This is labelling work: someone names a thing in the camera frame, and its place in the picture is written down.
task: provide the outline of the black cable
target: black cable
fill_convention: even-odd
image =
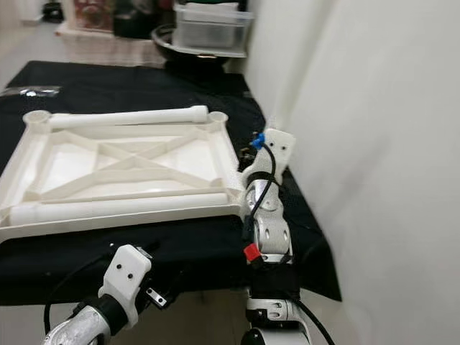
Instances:
[[[43,323],[45,325],[45,335],[48,334],[51,331],[51,325],[50,325],[50,310],[51,310],[51,305],[54,303],[54,297],[56,292],[64,286],[66,282],[68,282],[74,275],[77,273],[87,269],[88,267],[94,265],[98,261],[102,260],[103,258],[107,257],[107,254],[102,254],[99,255],[98,257],[94,257],[91,260],[88,260],[85,264],[82,264],[80,267],[76,268],[73,270],[71,273],[67,274],[55,287],[52,289],[52,292],[50,293],[50,296],[48,297],[48,301],[45,304],[45,309],[43,310]]]
[[[313,312],[305,305],[302,303],[301,300],[299,300],[298,298],[296,298],[295,296],[292,296],[291,294],[289,293],[286,293],[286,295],[289,297],[289,299],[291,299],[291,301],[294,302],[294,304],[297,305],[297,307],[299,307],[309,318],[310,320],[312,320],[312,322],[315,324],[315,326],[318,328],[318,330],[321,332],[321,334],[323,335],[324,339],[326,340],[326,342],[328,343],[328,345],[336,345],[336,343],[334,343],[334,340],[332,340],[331,336],[329,335],[328,331],[326,330],[326,328],[323,326],[323,324],[316,318],[315,314],[313,314]]]
[[[257,209],[260,207],[260,205],[262,205],[264,197],[267,195],[268,190],[270,189],[270,186],[272,185],[272,182],[275,180],[275,172],[276,172],[275,156],[273,155],[272,150],[266,144],[262,144],[262,147],[267,150],[268,154],[270,155],[270,158],[272,159],[272,172],[270,173],[270,179],[268,180],[264,190],[262,191],[262,194],[260,195],[259,199],[257,199],[257,202],[252,208],[251,214],[249,215],[249,219],[251,221],[254,220],[254,216],[257,212]]]

